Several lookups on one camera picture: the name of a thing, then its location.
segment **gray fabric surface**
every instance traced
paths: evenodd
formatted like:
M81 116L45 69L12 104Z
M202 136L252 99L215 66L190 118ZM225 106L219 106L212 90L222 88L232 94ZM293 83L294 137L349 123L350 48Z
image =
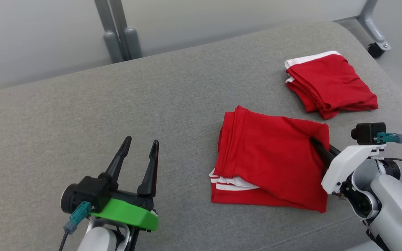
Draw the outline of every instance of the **gray fabric surface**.
M153 140L161 143L160 226L139 235L137 250L343 250L368 241L350 205L335 197L323 214L210 202L224 112L241 105L322 121L285 87L283 62L330 50L348 59L380 107L327 121L331 143L355 144L350 130L361 122L384 121L402 133L402 97L356 38L332 22L288 24L0 90L0 250L58 249L68 217L62 191L105 170L127 135L133 142L119 179L127 191L142 181ZM402 145L389 145L385 155L402 157ZM85 228L66 250L76 250Z

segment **white wall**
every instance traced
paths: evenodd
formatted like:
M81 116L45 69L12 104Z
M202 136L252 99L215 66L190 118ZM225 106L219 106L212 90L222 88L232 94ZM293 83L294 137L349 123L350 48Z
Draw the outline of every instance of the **white wall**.
M366 0L123 0L145 56L219 41L287 21L358 16Z
M92 0L0 0L0 88L111 63Z
M145 56L286 21L356 16L365 0L123 0ZM0 0L0 89L109 64L94 0Z

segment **robotic arm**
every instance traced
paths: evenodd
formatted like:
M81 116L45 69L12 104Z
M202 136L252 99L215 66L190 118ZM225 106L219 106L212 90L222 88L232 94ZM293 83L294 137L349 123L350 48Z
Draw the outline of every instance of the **robotic arm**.
M131 136L128 136L104 173L97 178L85 176L63 192L61 208L71 216L64 227L59 251L67 235L72 234L84 218L89 219L89 225L77 251L133 251L141 230L151 232L158 227L153 197L156 195L159 142L153 142L150 163L136 193L118 190L120 170L130 144Z
M367 235L384 251L402 251L401 172L393 160L376 158L387 142L402 143L402 135L387 134L384 123L358 124L351 132L359 145L342 152L311 143L325 163L322 187L348 200L367 226Z

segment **caster wheel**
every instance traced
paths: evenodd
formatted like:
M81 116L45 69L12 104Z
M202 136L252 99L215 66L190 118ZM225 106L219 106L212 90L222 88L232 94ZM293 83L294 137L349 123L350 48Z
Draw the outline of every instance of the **caster wheel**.
M376 43L369 44L367 51L370 54L370 56L372 56L374 59L381 57L385 52L381 50L381 48Z

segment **folded clothing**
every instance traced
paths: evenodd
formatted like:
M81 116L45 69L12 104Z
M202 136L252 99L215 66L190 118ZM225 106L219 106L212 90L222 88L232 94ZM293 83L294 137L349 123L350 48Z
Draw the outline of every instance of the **folded clothing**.
M323 119L340 110L378 109L378 99L359 78L354 68L336 51L285 61L286 81L305 105L307 112L319 111Z
M226 112L217 163L209 175L212 202L325 212L323 163L310 137L329 149L327 124L267 116L241 106Z

